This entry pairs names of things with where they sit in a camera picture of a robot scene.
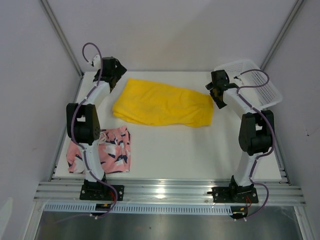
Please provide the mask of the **yellow shorts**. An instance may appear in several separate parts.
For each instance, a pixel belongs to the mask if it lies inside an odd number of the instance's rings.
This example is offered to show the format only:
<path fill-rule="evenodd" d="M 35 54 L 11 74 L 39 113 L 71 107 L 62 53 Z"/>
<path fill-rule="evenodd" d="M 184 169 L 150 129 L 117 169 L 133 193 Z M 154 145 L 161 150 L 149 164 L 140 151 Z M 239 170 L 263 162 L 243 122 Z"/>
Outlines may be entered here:
<path fill-rule="evenodd" d="M 198 128 L 211 125 L 214 105 L 209 95 L 195 90 L 129 78 L 112 112 L 133 124 Z"/>

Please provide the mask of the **pink whale print shorts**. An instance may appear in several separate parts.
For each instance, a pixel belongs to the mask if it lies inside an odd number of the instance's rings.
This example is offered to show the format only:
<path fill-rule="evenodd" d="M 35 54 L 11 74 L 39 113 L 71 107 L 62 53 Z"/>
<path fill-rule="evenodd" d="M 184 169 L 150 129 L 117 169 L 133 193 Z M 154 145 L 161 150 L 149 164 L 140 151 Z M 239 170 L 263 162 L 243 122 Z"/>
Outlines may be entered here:
<path fill-rule="evenodd" d="M 99 160 L 106 174 L 129 172 L 131 167 L 131 134 L 127 126 L 103 129 L 98 142 Z M 74 142 L 70 142 L 66 160 L 68 172 L 83 174 L 85 162 L 81 151 Z"/>

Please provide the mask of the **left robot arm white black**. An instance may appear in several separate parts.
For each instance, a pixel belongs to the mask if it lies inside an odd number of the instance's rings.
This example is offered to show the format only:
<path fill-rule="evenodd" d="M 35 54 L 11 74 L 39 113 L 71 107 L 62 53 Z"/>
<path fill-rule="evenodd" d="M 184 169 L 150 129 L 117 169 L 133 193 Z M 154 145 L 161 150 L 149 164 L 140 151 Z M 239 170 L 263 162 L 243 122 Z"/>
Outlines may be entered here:
<path fill-rule="evenodd" d="M 103 57 L 101 60 L 95 56 L 91 63 L 99 69 L 90 90 L 79 103 L 69 103 L 66 106 L 67 135 L 81 152 L 85 182 L 94 184 L 91 194 L 97 200 L 103 200 L 108 196 L 109 188 L 102 184 L 105 172 L 99 158 L 101 127 L 97 108 L 112 92 L 127 69 L 113 56 Z"/>

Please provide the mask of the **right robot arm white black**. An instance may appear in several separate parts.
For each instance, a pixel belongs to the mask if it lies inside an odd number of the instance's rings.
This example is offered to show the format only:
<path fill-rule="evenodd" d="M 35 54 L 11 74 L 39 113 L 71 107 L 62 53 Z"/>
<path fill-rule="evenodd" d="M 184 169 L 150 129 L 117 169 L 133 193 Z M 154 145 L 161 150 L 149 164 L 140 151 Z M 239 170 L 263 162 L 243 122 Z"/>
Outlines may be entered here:
<path fill-rule="evenodd" d="M 240 163 L 235 174 L 231 177 L 228 187 L 216 187 L 212 194 L 227 193 L 234 202 L 239 202 L 253 194 L 255 183 L 253 176 L 261 158 L 269 156 L 275 148 L 274 115 L 270 110 L 259 110 L 242 94 L 243 89 L 257 89 L 266 86 L 270 77 L 260 69 L 246 70 L 240 75 L 250 72 L 260 72 L 266 76 L 266 81 L 259 85 L 238 86 L 231 83 L 225 70 L 211 72 L 211 82 L 205 87 L 209 90 L 219 109 L 226 106 L 241 119 L 238 143 L 242 150 Z"/>

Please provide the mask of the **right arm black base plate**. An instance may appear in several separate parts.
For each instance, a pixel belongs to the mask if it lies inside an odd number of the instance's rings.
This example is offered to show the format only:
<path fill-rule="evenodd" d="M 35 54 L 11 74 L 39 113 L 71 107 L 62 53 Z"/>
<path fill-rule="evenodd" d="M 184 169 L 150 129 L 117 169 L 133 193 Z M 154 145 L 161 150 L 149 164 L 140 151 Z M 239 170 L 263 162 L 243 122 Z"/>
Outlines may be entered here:
<path fill-rule="evenodd" d="M 214 203 L 257 204 L 259 202 L 257 190 L 253 185 L 238 188 L 216 186 L 207 194 L 213 197 Z"/>

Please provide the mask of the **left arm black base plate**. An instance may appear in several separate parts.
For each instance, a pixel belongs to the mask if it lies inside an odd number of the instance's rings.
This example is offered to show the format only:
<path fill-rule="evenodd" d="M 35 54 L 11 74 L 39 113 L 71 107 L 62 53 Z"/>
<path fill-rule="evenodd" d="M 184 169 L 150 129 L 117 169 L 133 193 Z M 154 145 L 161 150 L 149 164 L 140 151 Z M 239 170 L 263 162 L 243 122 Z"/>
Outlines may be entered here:
<path fill-rule="evenodd" d="M 112 185 L 117 192 L 117 201 L 123 201 L 125 186 Z M 115 197 L 115 192 L 108 186 L 102 185 L 98 188 L 90 188 L 82 185 L 79 199 L 82 201 L 112 201 Z"/>

